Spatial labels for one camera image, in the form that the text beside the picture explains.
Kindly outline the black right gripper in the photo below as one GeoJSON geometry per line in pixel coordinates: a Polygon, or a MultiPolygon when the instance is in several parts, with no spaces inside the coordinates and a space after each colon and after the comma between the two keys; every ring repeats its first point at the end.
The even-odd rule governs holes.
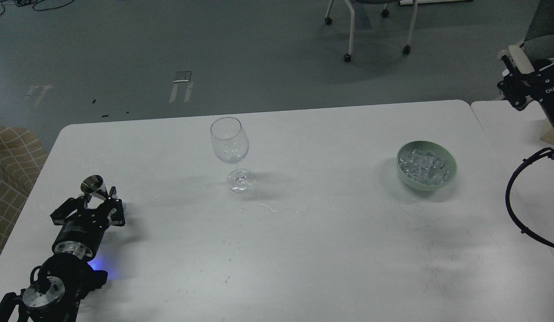
{"type": "Polygon", "coordinates": [[[501,55],[507,74],[498,82],[503,99],[518,111],[539,102],[554,129],[554,61],[501,55]]]}

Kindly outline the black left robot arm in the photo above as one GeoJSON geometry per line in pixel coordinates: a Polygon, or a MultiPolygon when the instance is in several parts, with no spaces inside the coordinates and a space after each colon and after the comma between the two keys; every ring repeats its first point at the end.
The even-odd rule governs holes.
{"type": "Polygon", "coordinates": [[[89,263],[105,231],[126,224],[125,204],[117,188],[83,188],[82,195],[66,200],[50,218],[61,228],[51,248],[53,254],[34,267],[28,287],[3,296],[0,322],[9,321],[16,310],[20,322],[74,322],[81,301],[107,283],[107,271],[89,263]]]}

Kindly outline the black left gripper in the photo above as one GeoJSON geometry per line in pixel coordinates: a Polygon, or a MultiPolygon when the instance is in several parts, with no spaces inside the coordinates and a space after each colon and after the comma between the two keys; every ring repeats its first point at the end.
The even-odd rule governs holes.
{"type": "Polygon", "coordinates": [[[90,195],[69,198],[50,214],[54,225],[61,226],[52,245],[54,254],[72,254],[83,261],[95,258],[105,231],[109,226],[125,226],[125,204],[112,186],[109,196],[102,202],[102,214],[85,210],[90,195]]]}

